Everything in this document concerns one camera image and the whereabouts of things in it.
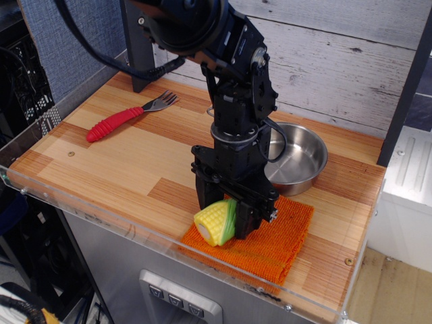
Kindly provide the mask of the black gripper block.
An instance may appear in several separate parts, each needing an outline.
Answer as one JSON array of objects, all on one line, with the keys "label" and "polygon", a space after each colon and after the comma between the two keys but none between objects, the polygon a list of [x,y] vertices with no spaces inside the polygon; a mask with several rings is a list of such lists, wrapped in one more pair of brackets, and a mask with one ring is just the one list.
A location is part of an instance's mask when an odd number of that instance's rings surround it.
[{"label": "black gripper block", "polygon": [[196,193],[200,209],[223,200],[228,195],[238,200],[236,205],[235,237],[245,240],[261,226],[261,221],[276,218],[275,202],[279,193],[267,179],[267,162],[259,146],[248,144],[238,150],[215,143],[215,148],[192,147],[196,176]]}]

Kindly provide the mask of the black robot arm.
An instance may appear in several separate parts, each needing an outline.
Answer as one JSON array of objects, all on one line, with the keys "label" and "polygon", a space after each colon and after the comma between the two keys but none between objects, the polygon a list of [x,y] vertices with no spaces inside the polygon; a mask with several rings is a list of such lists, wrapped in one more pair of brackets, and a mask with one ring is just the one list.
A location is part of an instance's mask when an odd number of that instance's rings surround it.
[{"label": "black robot arm", "polygon": [[201,67],[213,106],[212,147],[194,146],[192,171],[201,208],[225,196],[236,203],[235,236],[244,239],[276,215],[279,195],[265,175],[277,93],[261,33],[228,1],[136,1],[144,35]]}]

